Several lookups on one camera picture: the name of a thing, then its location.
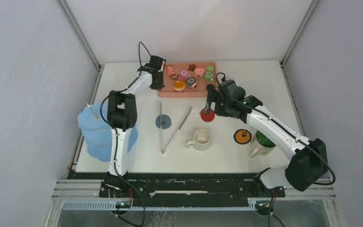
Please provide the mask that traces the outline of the metal serving tongs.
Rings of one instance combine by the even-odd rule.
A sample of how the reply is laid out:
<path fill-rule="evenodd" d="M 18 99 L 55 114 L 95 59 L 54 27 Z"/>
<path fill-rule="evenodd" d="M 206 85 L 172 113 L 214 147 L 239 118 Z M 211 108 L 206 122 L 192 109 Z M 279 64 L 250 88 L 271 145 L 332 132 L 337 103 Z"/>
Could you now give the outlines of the metal serving tongs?
<path fill-rule="evenodd" d="M 163 102 L 160 101 L 159 104 L 159 115 L 163 115 L 164 113 L 164 107 L 163 107 Z M 160 151 L 161 154 L 165 154 L 169 147 L 172 145 L 173 141 L 175 140 L 175 138 L 177 137 L 178 133 L 180 132 L 181 128 L 183 127 L 183 125 L 185 124 L 185 122 L 187 121 L 188 117 L 190 116 L 192 112 L 192 106 L 190 106 L 185 114 L 185 116 L 183 117 L 183 120 L 179 121 L 179 124 L 177 124 L 178 122 L 176 122 L 176 124 L 173 123 L 172 120 L 172 125 L 170 128 L 168 129 L 159 129 L 159 141 L 160 141 Z"/>

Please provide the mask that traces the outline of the blue three-tier cake stand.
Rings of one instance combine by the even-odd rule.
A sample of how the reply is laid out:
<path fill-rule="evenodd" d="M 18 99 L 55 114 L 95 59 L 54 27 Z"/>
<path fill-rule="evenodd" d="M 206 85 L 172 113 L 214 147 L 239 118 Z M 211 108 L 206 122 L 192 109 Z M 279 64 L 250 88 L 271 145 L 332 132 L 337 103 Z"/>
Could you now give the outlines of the blue three-tier cake stand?
<path fill-rule="evenodd" d="M 93 158 L 109 162 L 112 157 L 112 131 L 109 124 L 100 116 L 101 103 L 87 104 L 78 115 L 78 127 L 81 129 L 87 152 Z"/>

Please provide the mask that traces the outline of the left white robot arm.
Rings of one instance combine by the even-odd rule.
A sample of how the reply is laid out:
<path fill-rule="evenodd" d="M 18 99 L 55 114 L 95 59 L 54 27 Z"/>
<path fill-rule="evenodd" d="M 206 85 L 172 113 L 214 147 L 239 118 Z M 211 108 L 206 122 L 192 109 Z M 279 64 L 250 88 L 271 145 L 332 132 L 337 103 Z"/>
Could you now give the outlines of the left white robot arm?
<path fill-rule="evenodd" d="M 138 112 L 136 96 L 144 89 L 161 90 L 164 88 L 166 59 L 152 55 L 148 63 L 137 70 L 136 78 L 123 90 L 112 90 L 107 100 L 107 114 L 103 120 L 111 127 L 112 150 L 108 171 L 120 179 L 111 184 L 111 192 L 117 197 L 129 191 L 124 175 L 128 172 L 126 155 L 132 129 L 137 123 Z"/>

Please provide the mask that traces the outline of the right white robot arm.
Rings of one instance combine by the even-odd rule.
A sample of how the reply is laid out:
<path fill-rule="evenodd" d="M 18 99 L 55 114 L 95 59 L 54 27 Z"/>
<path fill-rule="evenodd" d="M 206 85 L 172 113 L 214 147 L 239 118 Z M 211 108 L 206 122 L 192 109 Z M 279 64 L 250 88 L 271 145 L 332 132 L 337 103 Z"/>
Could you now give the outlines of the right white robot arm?
<path fill-rule="evenodd" d="M 305 191 L 330 171 L 326 144 L 319 138 L 311 140 L 279 121 L 255 96 L 247 96 L 242 87 L 232 79 L 223 80 L 217 86 L 207 85 L 204 108 L 208 113 L 214 104 L 217 116 L 232 117 L 255 128 L 270 139 L 289 160 L 279 168 L 263 170 L 254 184 L 255 193 L 266 197 L 273 188 L 290 185 Z"/>

